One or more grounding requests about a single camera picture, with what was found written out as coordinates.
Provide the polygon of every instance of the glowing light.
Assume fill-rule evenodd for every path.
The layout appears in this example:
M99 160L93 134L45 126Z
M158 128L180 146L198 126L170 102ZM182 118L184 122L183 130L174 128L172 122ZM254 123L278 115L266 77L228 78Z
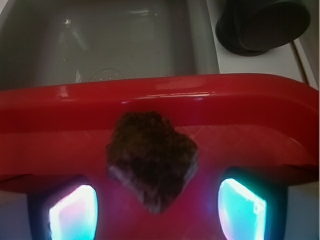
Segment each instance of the glowing light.
M49 210L52 240L93 240L98 221L96 191L81 185Z
M267 203L233 178L225 179L218 192L218 212L225 237L263 240Z

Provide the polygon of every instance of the black pot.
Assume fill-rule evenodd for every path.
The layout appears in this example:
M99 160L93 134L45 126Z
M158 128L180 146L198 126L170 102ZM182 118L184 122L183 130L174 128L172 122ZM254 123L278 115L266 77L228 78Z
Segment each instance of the black pot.
M310 14L301 0L226 0L215 32L230 52L257 56L290 43L309 24Z

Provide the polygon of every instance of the red plastic container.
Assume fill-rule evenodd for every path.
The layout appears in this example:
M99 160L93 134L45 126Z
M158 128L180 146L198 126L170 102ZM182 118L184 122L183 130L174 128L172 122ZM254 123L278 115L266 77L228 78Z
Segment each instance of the red plastic container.
M165 213L148 213L106 177L105 147L127 111L158 111L198 145L199 170ZM224 170L282 164L319 165L319 92L288 78L197 75L0 92L0 190L5 175L88 176L99 201L96 239L223 239Z

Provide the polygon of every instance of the sink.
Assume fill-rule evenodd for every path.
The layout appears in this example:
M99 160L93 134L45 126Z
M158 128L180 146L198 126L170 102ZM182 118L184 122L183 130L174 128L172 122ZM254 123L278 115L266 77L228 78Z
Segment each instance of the sink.
M0 91L219 73L205 0L8 0Z

